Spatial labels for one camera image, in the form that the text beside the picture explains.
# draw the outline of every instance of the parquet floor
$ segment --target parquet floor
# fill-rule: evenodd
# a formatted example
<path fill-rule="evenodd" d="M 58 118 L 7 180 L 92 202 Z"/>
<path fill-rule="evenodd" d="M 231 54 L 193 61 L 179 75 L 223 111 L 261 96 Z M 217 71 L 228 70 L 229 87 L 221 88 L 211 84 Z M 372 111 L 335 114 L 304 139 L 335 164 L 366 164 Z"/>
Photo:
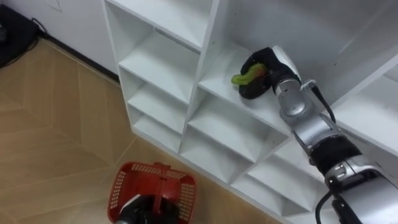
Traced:
<path fill-rule="evenodd" d="M 45 40 L 0 70 L 0 223 L 109 223 L 109 188 L 126 161 L 193 173 L 195 224 L 277 223 L 128 124 L 120 87 Z"/>

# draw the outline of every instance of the black cable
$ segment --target black cable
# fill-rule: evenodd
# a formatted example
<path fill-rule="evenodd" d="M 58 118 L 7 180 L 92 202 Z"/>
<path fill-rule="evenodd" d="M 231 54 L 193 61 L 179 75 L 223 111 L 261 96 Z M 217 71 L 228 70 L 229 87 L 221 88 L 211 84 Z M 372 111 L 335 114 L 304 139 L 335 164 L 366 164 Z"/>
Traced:
<path fill-rule="evenodd" d="M 42 30 L 44 30 L 45 37 L 48 36 L 49 33 L 47 32 L 47 29 L 43 26 L 43 24 L 42 24 L 41 22 L 39 22 L 36 18 L 32 18 L 31 21 L 34 22 L 34 23 L 36 23 L 37 25 L 39 25 L 39 26 L 42 28 Z M 30 45 L 30 47 L 29 47 L 28 49 L 26 49 L 23 53 L 21 53 L 20 55 L 18 55 L 18 56 L 15 57 L 14 59 L 12 59 L 10 62 L 8 62 L 7 64 L 5 64 L 4 66 L 0 67 L 0 69 L 1 69 L 1 68 L 5 68 L 5 67 L 8 67 L 8 66 L 12 65 L 13 63 L 16 63 L 16 62 L 17 62 L 19 59 L 21 59 L 21 57 L 24 56 L 27 52 L 30 52 L 31 50 L 33 50 L 33 49 L 37 46 L 38 43 L 39 43 L 39 38 L 36 37 L 35 40 L 33 41 L 33 43 Z"/>
<path fill-rule="evenodd" d="M 321 103 L 323 104 L 323 106 L 325 107 L 325 109 L 327 110 L 327 112 L 329 113 L 330 119 L 336 123 L 336 118 L 335 118 L 335 114 L 333 113 L 333 111 L 331 110 L 329 104 L 326 102 L 326 100 L 324 99 L 321 91 L 319 90 L 319 88 L 317 86 L 314 86 L 311 88 L 313 94 L 315 94 L 315 96 L 318 98 L 319 101 L 321 101 Z"/>
<path fill-rule="evenodd" d="M 39 43 L 39 39 L 36 38 L 33 42 L 33 44 L 22 54 L 18 55 L 16 58 L 12 59 L 10 62 L 8 62 L 7 64 L 5 64 L 5 66 L 1 67 L 1 68 L 5 68 L 8 67 L 10 65 L 12 65 L 13 63 L 16 63 L 19 59 L 21 59 L 22 56 L 24 56 L 26 54 L 26 52 L 30 52 L 31 50 L 33 50 L 37 44 Z"/>
<path fill-rule="evenodd" d="M 317 207 L 315 208 L 315 219 L 317 221 L 317 224 L 322 224 L 321 222 L 321 208 L 323 206 L 323 204 L 330 198 L 331 196 L 331 192 L 329 191 L 328 193 L 325 194 L 325 196 L 323 196 L 321 198 L 321 200 L 319 200 Z"/>

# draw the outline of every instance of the black cable on floor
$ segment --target black cable on floor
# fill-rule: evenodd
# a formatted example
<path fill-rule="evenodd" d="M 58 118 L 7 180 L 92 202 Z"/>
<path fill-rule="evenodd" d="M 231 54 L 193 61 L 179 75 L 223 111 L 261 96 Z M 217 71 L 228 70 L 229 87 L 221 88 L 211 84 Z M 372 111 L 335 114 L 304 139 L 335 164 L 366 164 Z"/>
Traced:
<path fill-rule="evenodd" d="M 39 25 L 42 30 L 45 33 L 45 36 L 47 36 L 49 33 L 47 32 L 47 29 L 43 26 L 43 24 L 41 22 L 39 22 L 36 18 L 32 18 L 31 19 L 32 22 L 36 23 L 37 25 Z M 27 52 L 30 52 L 31 50 L 33 50 L 37 44 L 39 43 L 39 38 L 36 37 L 35 40 L 33 41 L 33 43 L 30 45 L 30 47 L 28 49 L 26 49 L 23 53 L 21 53 L 20 55 L 18 55 L 16 58 L 12 59 L 10 62 L 8 62 L 7 64 L 5 64 L 5 66 L 0 67 L 0 69 L 8 67 L 10 65 L 12 65 L 13 63 L 16 63 L 19 59 L 21 59 L 22 56 L 24 56 Z"/>
<path fill-rule="evenodd" d="M 322 224 L 321 222 L 321 208 L 323 206 L 323 204 L 330 198 L 331 196 L 331 192 L 329 191 L 328 193 L 325 194 L 325 196 L 323 196 L 321 198 L 321 200 L 319 200 L 317 207 L 315 208 L 315 219 L 317 221 L 317 224 Z"/>

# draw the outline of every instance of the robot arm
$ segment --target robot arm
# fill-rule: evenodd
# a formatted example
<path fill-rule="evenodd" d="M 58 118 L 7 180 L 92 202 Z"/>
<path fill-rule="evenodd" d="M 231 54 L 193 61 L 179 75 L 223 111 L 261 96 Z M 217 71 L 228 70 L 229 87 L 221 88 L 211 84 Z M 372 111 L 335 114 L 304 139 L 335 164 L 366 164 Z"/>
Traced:
<path fill-rule="evenodd" d="M 280 117 L 311 165 L 325 177 L 330 192 L 322 203 L 334 196 L 332 206 L 341 223 L 398 223 L 396 183 L 341 132 L 315 81 L 302 85 L 293 63 L 278 47 L 254 53 L 242 72 L 254 63 L 263 63 L 270 70 L 269 80 L 280 104 Z M 330 118 L 315 106 L 308 94 L 310 90 L 329 109 Z M 317 206 L 317 223 L 322 203 Z"/>

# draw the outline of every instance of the red plastic basket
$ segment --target red plastic basket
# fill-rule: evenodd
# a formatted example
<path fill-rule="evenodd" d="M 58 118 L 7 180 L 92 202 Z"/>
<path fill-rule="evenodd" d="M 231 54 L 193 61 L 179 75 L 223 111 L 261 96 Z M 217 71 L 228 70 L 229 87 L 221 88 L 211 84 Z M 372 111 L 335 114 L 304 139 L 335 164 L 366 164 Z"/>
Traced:
<path fill-rule="evenodd" d="M 160 201 L 164 197 L 180 208 L 178 224 L 187 224 L 193 215 L 196 191 L 196 180 L 188 173 L 159 162 L 154 165 L 127 162 L 119 169 L 113 183 L 108 218 L 116 222 L 123 205 L 137 194 L 156 195 L 154 213 L 160 212 Z"/>

